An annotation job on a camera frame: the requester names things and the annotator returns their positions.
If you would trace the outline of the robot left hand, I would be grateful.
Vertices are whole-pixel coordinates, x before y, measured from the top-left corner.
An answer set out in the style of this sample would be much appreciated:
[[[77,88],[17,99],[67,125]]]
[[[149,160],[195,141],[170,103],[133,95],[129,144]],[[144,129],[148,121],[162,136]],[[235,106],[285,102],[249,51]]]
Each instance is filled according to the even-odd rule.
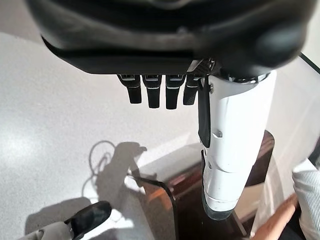
[[[28,0],[46,47],[90,74],[117,75],[132,104],[198,103],[202,204],[235,209],[258,156],[276,70],[301,52],[315,0]]]

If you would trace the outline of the person bare hand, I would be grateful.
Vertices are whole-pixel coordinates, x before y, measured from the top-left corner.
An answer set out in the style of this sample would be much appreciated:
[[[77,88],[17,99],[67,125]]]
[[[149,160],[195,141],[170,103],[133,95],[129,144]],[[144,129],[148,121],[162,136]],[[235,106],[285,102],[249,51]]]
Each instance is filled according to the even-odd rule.
[[[275,211],[275,213],[259,227],[251,240],[278,240],[285,226],[292,218],[298,205],[295,193],[289,196]]]

